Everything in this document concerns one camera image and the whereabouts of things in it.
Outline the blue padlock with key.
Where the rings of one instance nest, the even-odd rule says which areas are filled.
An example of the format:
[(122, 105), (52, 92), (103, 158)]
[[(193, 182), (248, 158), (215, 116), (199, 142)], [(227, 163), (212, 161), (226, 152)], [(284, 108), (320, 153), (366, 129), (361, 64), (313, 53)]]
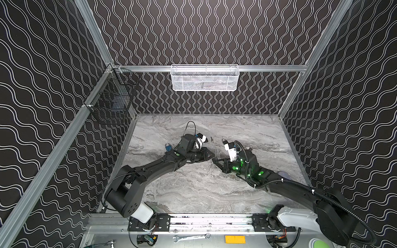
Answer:
[(172, 145), (171, 144), (169, 144), (169, 143), (166, 143), (165, 144), (165, 148), (166, 148), (166, 151), (171, 151), (173, 148), (172, 148)]

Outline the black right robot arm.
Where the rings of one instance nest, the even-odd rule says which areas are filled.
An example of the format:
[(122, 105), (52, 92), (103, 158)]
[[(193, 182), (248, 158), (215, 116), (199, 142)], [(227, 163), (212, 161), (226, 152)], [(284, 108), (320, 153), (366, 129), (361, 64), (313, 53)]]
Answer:
[(377, 235), (354, 212), (351, 204), (335, 189), (318, 189), (287, 179), (259, 165), (251, 150), (240, 151), (236, 159), (213, 158), (223, 173), (235, 173), (255, 189), (264, 189), (289, 198), (312, 210), (322, 232), (330, 241), (345, 246), (350, 242), (374, 245)]

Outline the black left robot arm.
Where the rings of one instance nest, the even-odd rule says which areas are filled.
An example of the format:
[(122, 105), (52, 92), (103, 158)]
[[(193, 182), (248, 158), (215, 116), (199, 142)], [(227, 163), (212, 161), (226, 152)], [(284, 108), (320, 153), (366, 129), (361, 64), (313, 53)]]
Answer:
[(110, 182), (104, 200), (124, 218), (132, 217), (147, 223), (155, 212), (142, 201), (146, 186), (185, 164), (201, 163), (214, 158), (215, 154), (204, 147), (207, 142), (208, 138), (201, 133), (185, 134), (179, 144), (165, 152), (160, 159), (139, 167), (123, 166)]

